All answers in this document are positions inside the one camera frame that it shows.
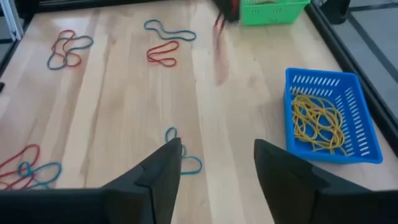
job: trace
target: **green plastic basket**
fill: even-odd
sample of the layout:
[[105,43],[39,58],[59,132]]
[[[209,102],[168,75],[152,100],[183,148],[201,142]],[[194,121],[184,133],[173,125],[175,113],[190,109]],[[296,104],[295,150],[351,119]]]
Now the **green plastic basket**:
[[245,26],[291,23],[310,0],[241,0]]

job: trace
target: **blue rubber band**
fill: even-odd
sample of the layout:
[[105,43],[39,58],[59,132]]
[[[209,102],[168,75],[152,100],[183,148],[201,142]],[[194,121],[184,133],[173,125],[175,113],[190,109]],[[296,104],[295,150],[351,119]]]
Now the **blue rubber band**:
[[[69,39],[68,37],[59,38],[59,39],[54,43],[54,46],[57,46],[57,44],[58,44],[60,41],[62,41],[62,40],[68,40],[68,39]],[[51,63],[52,59],[53,59],[54,56],[55,56],[55,52],[52,52],[52,54],[50,55],[49,59],[47,60],[47,68],[49,68],[50,70],[60,70],[60,69],[65,68],[65,67],[67,66],[67,64],[68,64],[68,57],[67,57],[67,56],[68,56],[68,54],[69,54],[70,52],[72,52],[72,51],[74,51],[74,50],[83,50],[83,49],[87,49],[87,48],[91,47],[91,46],[94,44],[93,38],[90,37],[90,36],[88,36],[88,35],[82,35],[82,36],[79,36],[79,37],[75,37],[75,38],[72,38],[71,40],[80,40],[80,39],[89,39],[89,40],[90,40],[90,43],[87,44],[87,45],[81,46],[81,47],[72,47],[71,49],[67,50],[67,51],[65,52],[65,58],[64,58],[64,61],[63,61],[63,65],[58,66],[58,67],[51,67],[51,66],[50,66],[50,63]]]
[[36,183],[34,185],[31,185],[31,186],[25,188],[26,190],[29,190],[29,189],[33,189],[38,186],[43,186],[46,189],[50,189],[49,184],[51,184],[52,182],[55,182],[61,175],[62,165],[59,162],[49,162],[49,163],[39,166],[33,170],[28,162],[21,162],[18,166],[17,173],[18,173],[19,177],[32,177],[33,174],[38,172],[39,170],[49,169],[50,167],[53,167],[53,166],[58,167],[58,171],[53,178],[51,178],[50,180],[46,180],[46,181],[40,181],[40,180],[37,180],[36,178],[34,178],[33,180]]
[[[170,132],[172,132],[172,131],[174,132],[174,135],[173,135],[173,137],[171,139],[177,137],[177,133],[178,133],[177,132],[177,128],[171,127],[168,130],[166,130],[166,133],[165,133],[165,136],[164,136],[166,142],[169,142],[171,140],[169,138],[169,136],[170,136]],[[193,160],[195,160],[195,161],[197,161],[199,163],[199,168],[198,169],[191,170],[191,171],[181,171],[181,175],[195,175],[195,174],[199,174],[200,173],[200,171],[203,168],[202,161],[199,158],[197,158],[196,156],[187,156],[187,149],[185,148],[184,145],[182,145],[181,158],[182,159],[193,159]]]
[[[163,37],[162,34],[160,33],[160,31],[159,31],[158,29],[148,27],[148,24],[150,24],[151,22],[157,22],[157,23],[159,23],[160,31],[162,31],[162,32],[165,33],[165,34],[184,34],[184,33],[186,33],[186,34],[191,34],[191,35],[193,35],[193,37],[190,38],[190,39],[184,38],[184,37],[179,37],[179,36]],[[162,40],[185,40],[185,41],[194,41],[194,40],[197,38],[197,34],[196,34],[194,31],[190,31],[190,30],[166,31],[166,30],[164,30],[164,28],[163,28],[162,22],[160,22],[160,21],[157,20],[157,19],[150,19],[150,20],[146,21],[146,22],[144,23],[144,29],[145,29],[145,30],[154,30],[154,31],[156,31],[157,35],[158,35]]]

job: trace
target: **red rubber band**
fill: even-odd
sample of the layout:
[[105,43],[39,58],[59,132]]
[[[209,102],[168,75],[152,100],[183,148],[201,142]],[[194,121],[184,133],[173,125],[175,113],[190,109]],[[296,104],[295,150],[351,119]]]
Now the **red rubber band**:
[[[6,166],[8,163],[10,163],[11,161],[13,161],[14,159],[17,159],[18,157],[22,157],[22,155],[28,150],[28,149],[36,149],[36,155],[35,158],[33,160],[32,163],[30,163],[31,166],[34,166],[35,163],[37,162],[37,160],[39,159],[40,156],[40,146],[37,144],[30,144],[28,146],[26,146],[21,152],[19,152],[18,154],[16,154],[15,156],[12,156],[11,158],[9,158],[8,160],[4,161],[3,163],[0,164],[0,169],[3,168],[4,166]],[[27,168],[23,168],[23,169],[19,169],[19,170],[14,170],[14,171],[10,171],[10,172],[6,172],[4,174],[0,174],[0,178],[2,177],[7,177],[10,175],[14,175],[17,174],[18,171],[25,171]],[[0,181],[0,184],[5,185],[6,187],[4,188],[4,190],[11,190],[14,189],[13,186],[15,186],[16,184],[18,184],[19,182],[23,181],[24,179],[28,178],[28,176],[25,177],[21,177],[19,179],[17,179],[16,181],[14,181],[11,184],[5,183],[3,181]],[[29,184],[33,181],[33,179],[35,178],[35,174],[32,174],[32,176],[30,176],[30,179],[28,180],[28,182],[26,182],[20,189],[25,189],[27,186],[29,186]]]
[[[60,38],[63,37],[63,34],[68,33],[68,32],[71,33],[71,36],[68,37],[67,41],[65,41],[65,43],[63,43],[63,45],[62,45],[63,54],[58,53],[57,50],[56,50],[56,46],[57,46],[57,44],[58,44],[58,40],[59,40]],[[73,52],[68,52],[68,53],[67,53],[68,50],[65,49],[65,46],[66,46],[66,45],[72,40],[72,38],[74,38],[75,36],[76,36],[76,32],[75,32],[75,31],[70,30],[70,29],[69,29],[69,30],[63,30],[63,31],[61,31],[61,32],[58,34],[57,40],[54,42],[53,46],[51,47],[52,52],[53,52],[55,55],[58,55],[59,57],[62,58],[62,61],[63,61],[63,63],[65,64],[66,67],[76,67],[76,66],[78,66],[79,64],[81,64],[81,57],[80,57],[80,55],[75,54],[75,53],[73,53]],[[74,63],[74,64],[71,64],[71,65],[70,65],[70,64],[67,64],[67,63],[66,63],[66,59],[67,59],[67,56],[68,56],[68,55],[76,56],[77,59],[78,59],[78,61],[77,61],[76,63]]]
[[[153,50],[165,47],[165,46],[167,46],[169,44],[176,44],[176,46],[174,48],[170,49],[170,50],[151,52]],[[180,44],[177,41],[171,40],[171,41],[167,42],[166,44],[150,48],[147,51],[147,60],[148,60],[148,62],[157,62],[157,63],[159,63],[159,64],[161,64],[161,65],[163,65],[165,67],[174,67],[177,64],[177,60],[175,58],[169,57],[169,58],[156,59],[156,58],[153,58],[152,56],[161,55],[161,54],[167,54],[169,52],[177,50],[179,46],[180,46]]]

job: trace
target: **black metal frame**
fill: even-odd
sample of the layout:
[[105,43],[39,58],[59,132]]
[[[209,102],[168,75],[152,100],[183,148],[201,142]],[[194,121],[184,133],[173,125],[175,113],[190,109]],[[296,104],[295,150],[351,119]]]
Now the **black metal frame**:
[[356,6],[349,9],[350,12],[368,11],[375,9],[391,9],[398,7],[398,3],[379,4],[375,6]]
[[[20,15],[20,17],[22,17],[24,19],[24,24],[22,25],[22,28],[24,31],[29,26],[30,22],[33,19],[33,16],[34,16],[33,12],[27,13],[27,14],[23,13]],[[11,57],[14,55],[14,52],[19,45],[19,42],[20,42],[19,40],[13,42],[11,38],[10,39],[0,39],[0,44],[11,44],[9,46],[9,48],[7,49],[7,52],[4,54],[4,57],[0,61],[0,78],[2,77],[2,74],[4,73],[8,63],[10,62]],[[0,82],[0,93],[2,92],[4,86],[5,86],[5,83]]]
[[383,51],[377,46],[377,44],[372,40],[363,26],[355,19],[352,13],[348,13],[347,20],[354,27],[355,31],[361,36],[365,44],[369,47],[370,51],[379,59],[382,66],[387,70],[391,77],[398,83],[398,69],[392,64],[392,62],[387,58]]
[[330,52],[336,58],[341,69],[358,75],[373,120],[376,122],[394,153],[398,156],[398,122],[396,117],[382,100],[381,96],[345,47],[344,43],[336,35],[320,8],[316,4],[310,3],[305,8],[305,11],[327,44]]

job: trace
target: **wooden surface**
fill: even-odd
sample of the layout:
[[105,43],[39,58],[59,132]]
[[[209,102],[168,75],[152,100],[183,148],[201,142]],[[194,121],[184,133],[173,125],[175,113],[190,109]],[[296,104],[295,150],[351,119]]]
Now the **wooden surface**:
[[[293,25],[227,26],[224,60],[215,63],[216,15],[210,2],[187,1],[36,15],[1,78],[1,160],[37,143],[39,163],[62,162],[53,187],[99,187],[163,145],[175,126],[204,170],[181,178],[172,223],[272,223],[253,145],[262,138],[285,148],[285,69],[340,68],[306,14]],[[143,29],[153,18],[198,35],[170,54],[174,68],[146,61],[146,50],[164,43]],[[81,51],[78,68],[50,71],[50,48],[64,29],[95,43]],[[316,164],[370,189],[396,189],[397,158],[378,129],[377,136],[380,165]]]

